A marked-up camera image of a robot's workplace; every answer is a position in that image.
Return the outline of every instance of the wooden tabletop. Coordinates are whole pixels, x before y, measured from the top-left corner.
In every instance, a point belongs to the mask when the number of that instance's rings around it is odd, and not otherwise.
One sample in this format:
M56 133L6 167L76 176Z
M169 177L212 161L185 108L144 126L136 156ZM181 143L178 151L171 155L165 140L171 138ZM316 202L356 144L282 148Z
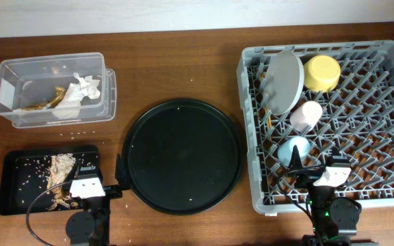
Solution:
M0 181L3 158L11 150L95 144L101 153L104 183L115 184L115 158L129 127L142 112L171 98L197 98L215 105L238 125L244 139L235 73L244 48L388 39L394 40L394 23L2 38L0 62L101 52L106 66L116 72L118 106L114 120L98 124L18 130L0 117ZM253 210L251 201L246 168L223 202L192 216L159 213L132 191L125 191L122 199L111 201L110 243L284 245L312 233L305 214L265 217ZM32 227L44 240L67 245L65 223L72 213L33 214ZM394 245L394 208L363 210L357 228L355 239ZM38 245L25 227L24 215L0 215L0 245Z

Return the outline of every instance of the gray plastic crate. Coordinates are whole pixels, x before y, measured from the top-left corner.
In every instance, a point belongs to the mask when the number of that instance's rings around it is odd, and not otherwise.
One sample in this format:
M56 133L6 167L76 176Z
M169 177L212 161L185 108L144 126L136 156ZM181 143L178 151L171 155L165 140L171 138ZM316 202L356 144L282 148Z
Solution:
M297 132L289 123L291 112L266 113L261 75L274 56L293 51L305 63L314 55L329 55L341 66L337 88L328 93L304 88L299 103L318 102L324 113L310 132ZM338 196L358 200L363 207L394 206L394 41L299 44L246 48L237 68L238 90L247 136L247 160L254 209L269 216L298 212L279 191L276 180L285 167L275 150L290 137L306 137L312 145L304 166L319 165L336 146L350 160L348 184ZM283 189L304 207L306 191Z

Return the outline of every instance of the yellow bowl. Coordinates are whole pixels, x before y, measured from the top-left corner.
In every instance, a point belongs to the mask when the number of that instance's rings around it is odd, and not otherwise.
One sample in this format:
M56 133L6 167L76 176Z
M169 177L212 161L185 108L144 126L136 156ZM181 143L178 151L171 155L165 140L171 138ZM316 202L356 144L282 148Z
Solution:
M314 92L329 92L333 90L340 78L338 61L327 55L317 55L304 65L304 85Z

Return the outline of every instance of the tray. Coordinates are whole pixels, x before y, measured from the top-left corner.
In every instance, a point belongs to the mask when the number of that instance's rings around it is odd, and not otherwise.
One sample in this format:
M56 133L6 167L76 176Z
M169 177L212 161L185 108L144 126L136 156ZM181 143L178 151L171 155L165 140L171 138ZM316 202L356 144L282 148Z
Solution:
M77 146L52 148L44 150L16 150L4 158L3 173L0 188L0 215L19 215L27 212L33 200L47 189L47 176L43 171L51 166L51 156L72 153L76 163L85 166L98 166L99 153L96 146ZM32 213L48 212L47 208L53 202L54 195L50 193L38 200L32 208ZM67 210L59 205L57 210Z
M314 100L324 110L309 133L293 129L291 112L264 112L268 96L262 93L260 77L281 51L293 51L303 63L315 55L329 55L340 64L336 89L316 93L304 88L301 94L298 105ZM394 41L246 48L237 67L237 80L246 125L252 203L258 213L272 216L300 211L284 199L276 185L285 167L275 150L296 135L306 137L312 145L305 166L323 163L334 146L350 159L353 172L347 186L337 190L338 196L352 197L366 208L394 206ZM271 126L266 123L269 118ZM304 206L307 192L294 189L293 182L283 180L283 189Z

